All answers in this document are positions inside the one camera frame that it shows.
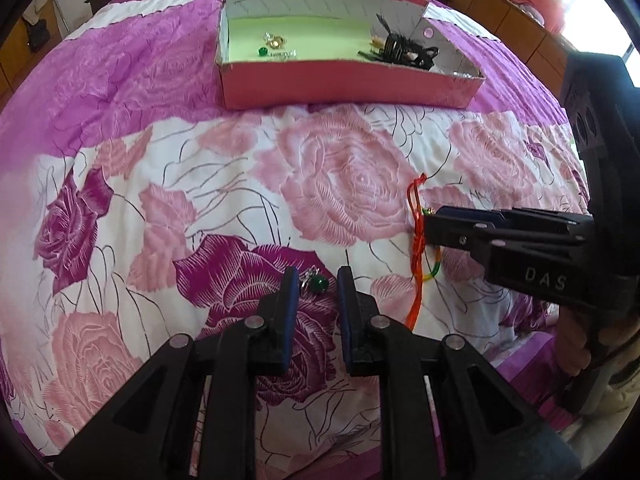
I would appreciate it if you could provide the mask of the person's right hand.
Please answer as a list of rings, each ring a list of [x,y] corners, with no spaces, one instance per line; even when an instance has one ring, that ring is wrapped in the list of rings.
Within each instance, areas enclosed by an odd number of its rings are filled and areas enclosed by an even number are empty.
[[[588,320],[580,313],[560,307],[555,334],[555,357],[560,369],[575,377],[585,370],[592,355],[587,349]],[[618,320],[600,331],[600,344],[608,350],[617,350],[639,333],[639,318]]]

